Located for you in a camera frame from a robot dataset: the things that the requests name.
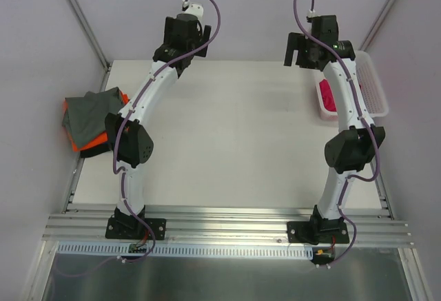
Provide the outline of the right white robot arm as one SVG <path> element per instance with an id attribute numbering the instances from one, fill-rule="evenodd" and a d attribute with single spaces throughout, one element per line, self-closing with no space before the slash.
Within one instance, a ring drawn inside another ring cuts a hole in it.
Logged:
<path id="1" fill-rule="evenodd" d="M 385 138 L 383 127 L 370 117 L 356 75 L 356 55 L 350 41 L 338 38 L 334 15 L 307 15 L 310 31 L 289 33 L 284 64 L 319 70 L 327 80 L 336 105 L 338 134 L 325 145 L 329 173 L 319 203 L 303 229 L 311 239 L 324 242 L 341 231 L 341 214 L 350 184 L 373 159 Z"/>

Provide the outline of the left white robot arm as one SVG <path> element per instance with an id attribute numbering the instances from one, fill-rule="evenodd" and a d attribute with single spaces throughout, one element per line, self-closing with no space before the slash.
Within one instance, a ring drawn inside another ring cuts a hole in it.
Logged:
<path id="1" fill-rule="evenodd" d="M 145 228 L 141 168 L 154 149 L 147 123 L 159 99 L 193 58 L 206 56 L 211 28 L 201 24 L 202 17 L 201 11 L 187 10 L 166 18 L 163 43 L 154 53 L 146 80 L 122 109 L 105 117 L 112 167 L 121 183 L 121 198 L 110 223 L 130 238 L 139 237 Z"/>

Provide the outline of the pink t shirt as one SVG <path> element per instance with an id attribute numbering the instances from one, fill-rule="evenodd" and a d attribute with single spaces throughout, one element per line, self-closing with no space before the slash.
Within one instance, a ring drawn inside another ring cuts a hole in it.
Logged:
<path id="1" fill-rule="evenodd" d="M 334 96 L 327 79 L 323 79 L 319 82 L 319 89 L 324 108 L 329 112 L 337 112 Z"/>

